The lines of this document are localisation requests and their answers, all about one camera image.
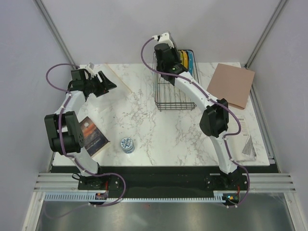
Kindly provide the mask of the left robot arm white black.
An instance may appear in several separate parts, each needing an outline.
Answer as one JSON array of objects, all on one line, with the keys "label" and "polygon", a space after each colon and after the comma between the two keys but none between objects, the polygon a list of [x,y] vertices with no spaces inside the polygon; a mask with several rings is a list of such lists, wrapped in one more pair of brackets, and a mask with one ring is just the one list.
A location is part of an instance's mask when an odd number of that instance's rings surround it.
[{"label": "left robot arm white black", "polygon": [[100,174],[99,164],[92,159],[85,149],[84,135],[79,124],[77,113],[90,95],[100,97],[117,87],[102,72],[91,73],[89,68],[71,71],[72,80],[66,89],[65,100],[60,108],[44,118],[50,148],[69,158],[89,184],[95,189],[105,185],[105,176]]}]

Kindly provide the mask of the blue polka dot plate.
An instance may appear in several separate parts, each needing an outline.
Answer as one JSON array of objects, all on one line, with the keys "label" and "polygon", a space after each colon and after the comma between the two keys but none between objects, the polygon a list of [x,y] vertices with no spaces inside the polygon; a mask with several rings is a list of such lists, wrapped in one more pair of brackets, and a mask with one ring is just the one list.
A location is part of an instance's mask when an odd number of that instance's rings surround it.
[{"label": "blue polka dot plate", "polygon": [[188,70],[189,70],[189,73],[191,75],[193,75],[193,53],[192,51],[189,51],[187,50],[187,54],[188,54]]}]

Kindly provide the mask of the orange polka dot plate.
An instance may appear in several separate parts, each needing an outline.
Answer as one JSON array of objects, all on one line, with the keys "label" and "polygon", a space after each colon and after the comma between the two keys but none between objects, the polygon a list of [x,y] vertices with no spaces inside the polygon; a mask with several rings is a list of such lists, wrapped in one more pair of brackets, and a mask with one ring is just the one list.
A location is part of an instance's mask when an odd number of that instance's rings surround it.
[{"label": "orange polka dot plate", "polygon": [[180,50],[180,52],[181,52],[181,60],[182,60],[181,63],[186,69],[188,69],[189,68],[188,54],[184,50]]}]

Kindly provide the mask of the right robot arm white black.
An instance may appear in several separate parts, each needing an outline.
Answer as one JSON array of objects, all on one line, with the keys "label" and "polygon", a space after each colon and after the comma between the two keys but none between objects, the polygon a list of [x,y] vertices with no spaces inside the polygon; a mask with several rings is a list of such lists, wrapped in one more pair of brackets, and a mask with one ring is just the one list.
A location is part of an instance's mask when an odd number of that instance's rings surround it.
[{"label": "right robot arm white black", "polygon": [[155,71],[183,91],[203,113],[199,126],[214,145],[219,169],[224,173],[220,177],[221,186],[228,190],[232,189],[238,183],[233,172],[239,164],[231,155],[227,137],[240,134],[242,128],[239,119],[228,108],[228,102],[225,99],[219,100],[195,81],[188,69],[181,64],[176,48],[160,43],[155,45],[154,52],[157,62]]}]

